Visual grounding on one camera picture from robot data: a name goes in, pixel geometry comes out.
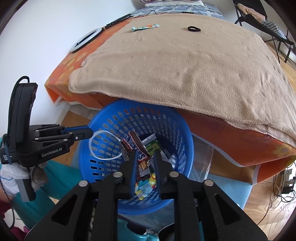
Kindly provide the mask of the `left hand in glove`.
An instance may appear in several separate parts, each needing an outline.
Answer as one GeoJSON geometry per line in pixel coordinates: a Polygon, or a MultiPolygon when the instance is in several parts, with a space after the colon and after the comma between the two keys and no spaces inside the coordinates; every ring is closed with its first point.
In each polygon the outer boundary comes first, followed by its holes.
{"type": "Polygon", "coordinates": [[[16,180],[26,180],[30,178],[31,186],[34,191],[41,189],[41,187],[48,182],[48,178],[44,170],[46,165],[47,162],[39,164],[35,167],[30,167],[29,169],[18,163],[2,165],[1,182],[8,197],[15,197],[20,192],[16,180]]]}

